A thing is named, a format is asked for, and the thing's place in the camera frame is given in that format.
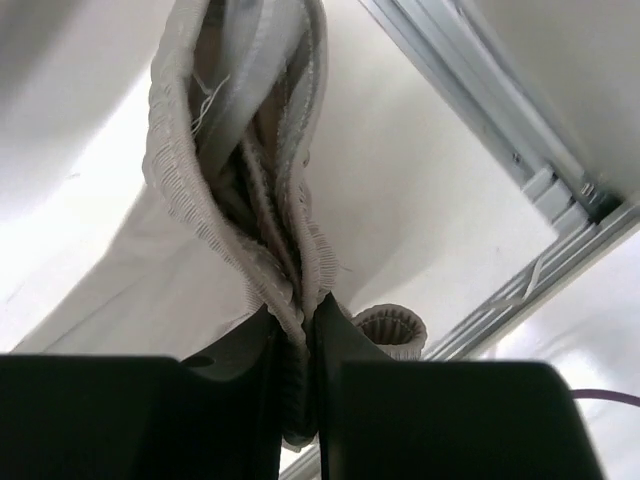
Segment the grey trousers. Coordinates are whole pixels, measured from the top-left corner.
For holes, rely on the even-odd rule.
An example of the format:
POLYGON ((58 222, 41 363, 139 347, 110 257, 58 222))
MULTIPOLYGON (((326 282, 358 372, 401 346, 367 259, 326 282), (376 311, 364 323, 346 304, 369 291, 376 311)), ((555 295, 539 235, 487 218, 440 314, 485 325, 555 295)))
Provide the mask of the grey trousers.
POLYGON ((184 352, 224 273, 285 335, 281 437, 317 435, 313 316, 339 265, 304 170, 327 76, 318 1, 178 1, 150 68, 144 187, 111 245, 20 353, 184 352))

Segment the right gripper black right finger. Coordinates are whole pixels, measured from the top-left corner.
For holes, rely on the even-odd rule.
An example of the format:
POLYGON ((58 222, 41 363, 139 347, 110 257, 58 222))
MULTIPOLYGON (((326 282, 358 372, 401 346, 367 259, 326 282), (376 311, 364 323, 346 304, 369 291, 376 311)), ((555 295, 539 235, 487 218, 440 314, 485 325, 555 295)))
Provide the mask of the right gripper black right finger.
POLYGON ((569 389, 538 362, 398 361, 326 299, 315 318, 326 479, 591 479, 569 389))

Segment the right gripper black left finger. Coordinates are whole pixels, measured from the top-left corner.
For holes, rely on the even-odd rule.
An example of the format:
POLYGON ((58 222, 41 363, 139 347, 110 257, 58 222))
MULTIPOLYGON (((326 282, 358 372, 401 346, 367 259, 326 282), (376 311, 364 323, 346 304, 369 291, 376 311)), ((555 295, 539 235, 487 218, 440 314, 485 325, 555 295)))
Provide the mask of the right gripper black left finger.
POLYGON ((281 333, 260 310, 185 360, 5 355, 5 479, 274 479, 281 333))

